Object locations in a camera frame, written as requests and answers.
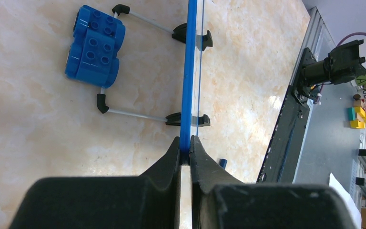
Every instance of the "small blue object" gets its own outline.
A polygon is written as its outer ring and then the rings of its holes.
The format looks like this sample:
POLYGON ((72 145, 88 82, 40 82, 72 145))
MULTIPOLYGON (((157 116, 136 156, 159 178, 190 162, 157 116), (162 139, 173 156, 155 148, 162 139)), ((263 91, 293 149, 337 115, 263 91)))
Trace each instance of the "small blue object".
POLYGON ((348 115, 348 120, 349 120, 349 121, 354 121, 354 120, 356 120, 356 119, 357 119, 357 117, 356 117, 356 112, 355 112, 355 110, 354 110, 354 107, 349 107, 349 108, 347 109, 347 115, 348 115))
POLYGON ((225 169, 225 167, 226 167, 226 163, 228 163, 228 161, 227 161, 226 159, 221 159, 221 160, 220 160, 220 166, 221 166, 223 169, 225 169))
POLYGON ((117 52, 125 36, 122 22, 84 5, 73 36, 65 67, 67 77, 103 88, 113 85, 120 66, 117 52))

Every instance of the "blue plastic strip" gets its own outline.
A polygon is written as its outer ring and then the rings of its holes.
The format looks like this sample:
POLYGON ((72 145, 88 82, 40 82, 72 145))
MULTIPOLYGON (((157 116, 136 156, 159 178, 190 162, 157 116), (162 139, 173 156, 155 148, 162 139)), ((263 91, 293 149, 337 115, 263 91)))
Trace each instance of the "blue plastic strip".
POLYGON ((182 119, 180 124, 180 151, 183 155, 188 155, 190 149, 196 17, 197 0, 189 0, 183 73, 182 119))

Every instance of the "beige marble surface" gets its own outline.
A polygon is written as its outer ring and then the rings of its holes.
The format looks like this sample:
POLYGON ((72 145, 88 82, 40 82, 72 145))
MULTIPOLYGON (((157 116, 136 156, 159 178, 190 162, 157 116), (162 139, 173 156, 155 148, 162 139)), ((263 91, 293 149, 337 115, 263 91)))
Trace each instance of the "beige marble surface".
MULTIPOLYGON (((301 0, 206 0, 200 131, 210 155, 253 182, 304 36, 301 0)), ((174 28, 187 1, 127 1, 174 28)), ((0 228, 10 224, 26 190, 50 176, 125 176, 146 170, 179 135, 177 127, 99 113, 98 88, 67 80, 64 67, 82 4, 111 13, 110 0, 0 0, 0 228)), ((180 111, 184 44, 129 16, 118 78, 107 104, 154 116, 180 111)), ((184 168, 183 180, 189 182, 184 168)), ((190 185, 182 187, 182 228, 190 224, 190 185)))
POLYGON ((255 182, 309 22, 300 0, 206 0, 199 137, 214 159, 255 182))

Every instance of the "black plastic clip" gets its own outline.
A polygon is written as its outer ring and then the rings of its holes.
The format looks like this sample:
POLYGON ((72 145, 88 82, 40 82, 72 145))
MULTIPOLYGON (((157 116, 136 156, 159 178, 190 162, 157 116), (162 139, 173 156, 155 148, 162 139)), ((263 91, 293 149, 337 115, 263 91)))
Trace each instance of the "black plastic clip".
POLYGON ((118 4, 112 9, 113 13, 117 13, 119 16, 121 13, 129 14, 130 13, 130 7, 122 4, 118 4))
MULTIPOLYGON (((166 116, 166 119, 168 120, 168 121, 166 121, 166 125, 180 126, 181 121, 182 121, 182 113, 178 112, 178 113, 168 115, 168 116, 166 116)), ((211 119, 206 114, 204 114, 201 117, 192 116, 192 125, 193 126, 198 125, 199 127, 210 126, 211 119)))
MULTIPOLYGON (((187 23, 181 24, 173 30, 172 38, 186 44, 187 35, 187 23)), ((213 46, 213 37, 211 32, 207 30, 206 35, 197 35, 198 41, 201 41, 202 46, 198 47, 199 50, 204 51, 207 47, 213 46)))
POLYGON ((106 106, 106 95, 105 94, 97 94, 96 97, 96 105, 97 109, 104 114, 109 110, 109 107, 106 106))

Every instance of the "metal rod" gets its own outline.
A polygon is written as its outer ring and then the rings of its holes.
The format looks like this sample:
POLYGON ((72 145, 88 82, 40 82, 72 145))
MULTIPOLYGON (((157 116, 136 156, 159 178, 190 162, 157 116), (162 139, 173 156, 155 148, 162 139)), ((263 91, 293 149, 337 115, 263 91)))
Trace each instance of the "metal rod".
POLYGON ((138 117, 138 118, 147 118, 147 119, 152 119, 152 120, 161 121, 161 122, 168 121, 166 118, 154 117, 154 116, 145 115, 145 114, 137 114, 137 113, 133 113, 133 112, 116 110, 116 109, 109 109, 107 112, 122 114, 122 115, 135 116, 135 117, 138 117))
POLYGON ((148 18, 146 18, 146 17, 144 17, 144 16, 142 16, 142 15, 140 15, 140 14, 134 12, 134 11, 131 11, 130 10, 130 13, 129 14, 131 14, 132 16, 137 17, 137 18, 139 18, 139 19, 141 19, 143 21, 146 21, 147 23, 149 23, 149 24, 151 24, 153 26, 156 26, 156 27, 158 27, 159 29, 161 29, 163 31, 166 31, 166 32, 168 32, 170 34, 174 34, 173 30, 170 30, 170 29, 168 29, 168 28, 166 28, 166 27, 164 27, 164 26, 162 26, 162 25, 154 22, 153 20, 150 20, 150 19, 148 19, 148 18))

